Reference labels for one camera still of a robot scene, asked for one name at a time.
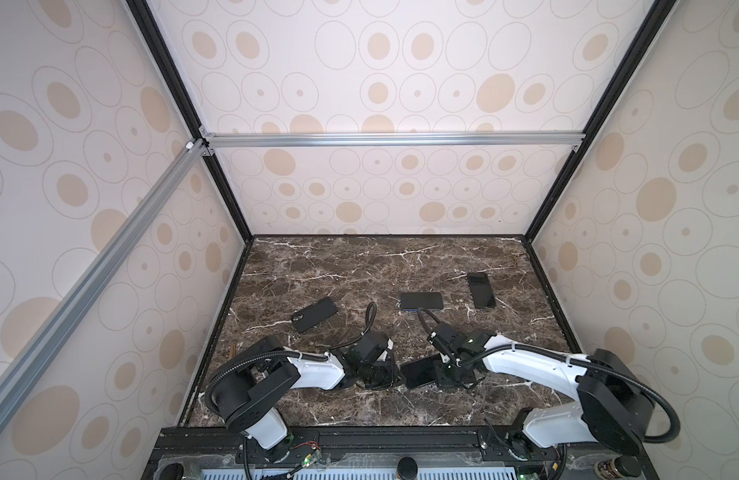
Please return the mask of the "black phone with pink case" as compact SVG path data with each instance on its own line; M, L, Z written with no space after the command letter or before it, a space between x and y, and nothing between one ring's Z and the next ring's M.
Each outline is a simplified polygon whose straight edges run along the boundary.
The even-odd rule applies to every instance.
M441 364L439 354L401 365L401 375L405 378L405 387L408 390L413 390L437 383L437 364Z

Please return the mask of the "silver-edged black phone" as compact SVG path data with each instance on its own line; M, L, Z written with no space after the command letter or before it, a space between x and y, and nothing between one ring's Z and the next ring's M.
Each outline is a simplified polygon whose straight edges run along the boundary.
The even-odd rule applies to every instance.
M469 272L467 273L467 284L471 290L471 298L473 305L477 309L495 308L497 300L491 288L489 276L485 272Z

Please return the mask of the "black phone case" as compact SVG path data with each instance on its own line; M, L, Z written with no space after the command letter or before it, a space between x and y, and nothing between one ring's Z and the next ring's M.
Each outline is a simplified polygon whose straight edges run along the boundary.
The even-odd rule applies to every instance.
M317 302L294 312L290 318L293 328L298 333L304 333L319 323L337 314L338 307L330 297L322 298Z

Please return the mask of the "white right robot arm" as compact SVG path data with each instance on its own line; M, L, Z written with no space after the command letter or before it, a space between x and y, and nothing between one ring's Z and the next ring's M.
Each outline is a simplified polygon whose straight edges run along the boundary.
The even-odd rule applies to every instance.
M493 373L569 398L563 405L519 411L509 430L495 437L519 462L543 449L585 443L637 457L645 445L667 444L681 433L675 408L609 350L561 353L483 330L466 336L428 309L417 310L417 319L437 352L417 363L421 374L405 375L407 388L434 383L443 391L471 390Z

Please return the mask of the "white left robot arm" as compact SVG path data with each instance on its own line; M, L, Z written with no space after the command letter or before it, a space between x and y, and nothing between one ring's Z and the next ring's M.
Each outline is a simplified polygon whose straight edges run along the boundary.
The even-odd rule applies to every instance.
M351 342L324 353L284 347L267 336L222 364L204 390L205 407L232 433L273 452L291 444L290 429L276 404L291 390L389 390L403 382L389 336L373 331L377 304L367 305L364 329Z

